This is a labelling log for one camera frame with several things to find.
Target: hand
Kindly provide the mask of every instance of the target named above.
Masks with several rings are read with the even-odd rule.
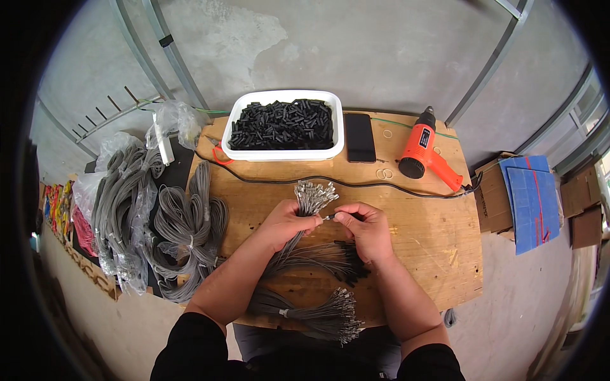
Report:
[[[253,235],[277,252],[298,232],[305,231],[304,235],[308,235],[322,224],[320,215],[297,217],[295,213],[298,210],[299,204],[295,200],[281,201]]]
[[[335,218],[345,226],[348,238],[356,240],[358,256],[364,263],[379,263],[394,256],[390,229],[383,210],[374,208],[363,202],[341,205],[335,208]],[[364,217],[364,222],[357,220],[351,213]]]

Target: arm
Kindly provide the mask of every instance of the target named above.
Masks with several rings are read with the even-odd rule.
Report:
[[[382,210],[358,202],[335,209],[335,221],[356,240],[362,261],[376,273],[388,325],[401,341],[403,359],[426,344],[449,345],[447,329],[428,294],[394,255],[387,218]],[[364,221],[351,216],[358,213]]]
[[[322,223],[319,216],[297,217],[298,204],[283,200],[265,222],[206,278],[184,312],[214,320],[226,335],[226,325],[246,312],[250,298],[269,259],[298,232],[309,234]]]

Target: heat gun handle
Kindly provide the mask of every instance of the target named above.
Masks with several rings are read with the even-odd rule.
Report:
[[[454,192],[457,192],[461,188],[464,177],[458,176],[458,174],[449,167],[447,161],[434,151],[432,152],[432,156],[430,156],[428,168],[436,173]]]

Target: gray pants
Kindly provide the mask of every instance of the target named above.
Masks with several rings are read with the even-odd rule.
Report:
[[[244,326],[233,323],[235,339],[245,362],[282,347],[299,347],[348,354],[371,364],[388,378],[396,378],[400,367],[400,342],[388,326],[367,328],[355,340],[341,348],[336,341],[306,336],[302,332]]]

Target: white plastic container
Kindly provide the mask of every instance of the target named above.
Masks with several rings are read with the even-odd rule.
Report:
[[[316,99],[326,103],[331,108],[332,120],[332,142],[329,149],[287,149],[269,151],[239,151],[229,147],[232,123],[237,122],[242,110],[252,102],[260,102],[262,105],[280,102],[292,102],[295,99]],[[227,126],[224,128],[222,138],[224,153],[233,160],[247,160],[249,162],[277,162],[277,161],[316,161],[333,158],[343,150],[345,145],[345,134],[343,133],[343,108],[339,98],[328,91],[315,90],[271,90],[259,91],[242,96],[235,102]]]

